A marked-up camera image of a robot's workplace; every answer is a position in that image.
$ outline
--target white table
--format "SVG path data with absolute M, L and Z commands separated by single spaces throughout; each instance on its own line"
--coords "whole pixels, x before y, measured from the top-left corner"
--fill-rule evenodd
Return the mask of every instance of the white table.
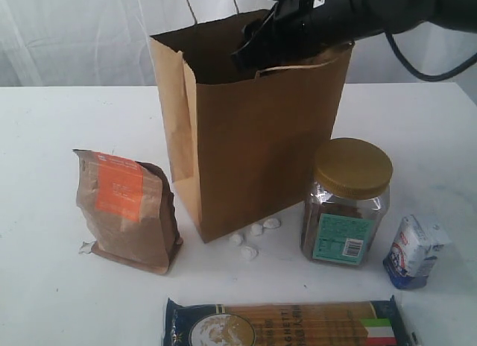
M 159 345 L 166 298 L 190 303 L 401 300 L 424 345 L 477 339 L 477 107 L 455 84 L 347 85 L 335 135 L 381 146 L 394 162 L 391 210 L 362 269 L 314 265 L 298 245 L 301 206 L 239 259 L 204 245 L 182 204 L 185 239 L 166 277 L 79 255 L 91 241 L 75 206 L 88 148 L 168 171 L 155 87 L 0 89 L 0 345 Z M 434 213 L 456 248 L 429 285 L 393 288 L 381 261 L 403 213 Z

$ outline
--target white marshmallow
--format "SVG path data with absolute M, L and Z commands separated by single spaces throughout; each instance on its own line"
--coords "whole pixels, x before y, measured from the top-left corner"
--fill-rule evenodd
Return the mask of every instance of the white marshmallow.
M 259 252 L 255 248 L 248 247 L 245 245 L 241 247 L 240 253 L 242 258 L 250 262 L 251 260 L 254 260 L 256 258 Z
M 263 226 L 259 223 L 253 223 L 250 226 L 250 235 L 251 236 L 261 236 L 263 234 Z
M 244 242 L 244 237 L 241 236 L 241 234 L 234 233 L 232 236 L 229 238 L 230 244 L 239 246 Z
M 281 223 L 280 220 L 277 219 L 277 218 L 267 219 L 267 220 L 263 223 L 263 227 L 264 227 L 264 228 L 267 228 L 267 229 L 277 229 L 277 228 L 280 227 L 280 225 L 282 225 L 282 223 Z

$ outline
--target gold lid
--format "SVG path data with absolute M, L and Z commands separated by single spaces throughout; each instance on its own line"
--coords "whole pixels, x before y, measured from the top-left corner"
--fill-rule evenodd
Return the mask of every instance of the gold lid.
M 342 198 L 371 199 L 381 195 L 393 175 L 388 155 L 360 139 L 332 139 L 322 144 L 315 157 L 315 179 Z

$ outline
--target brown paper bag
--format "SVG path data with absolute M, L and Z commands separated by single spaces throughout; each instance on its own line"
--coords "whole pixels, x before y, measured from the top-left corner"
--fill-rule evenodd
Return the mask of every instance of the brown paper bag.
M 76 202 L 97 240 L 91 251 L 134 268 L 166 273 L 182 239 L 164 172 L 150 163 L 109 154 L 75 153 L 80 159 Z
M 230 53 L 264 14 L 151 39 L 173 182 L 205 242 L 302 201 L 335 122 L 351 46 L 239 74 Z

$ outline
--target orange label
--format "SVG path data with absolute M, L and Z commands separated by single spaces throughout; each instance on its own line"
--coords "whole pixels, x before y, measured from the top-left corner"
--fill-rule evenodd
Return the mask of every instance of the orange label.
M 99 162 L 96 208 L 139 221 L 142 169 L 131 160 L 95 152 Z

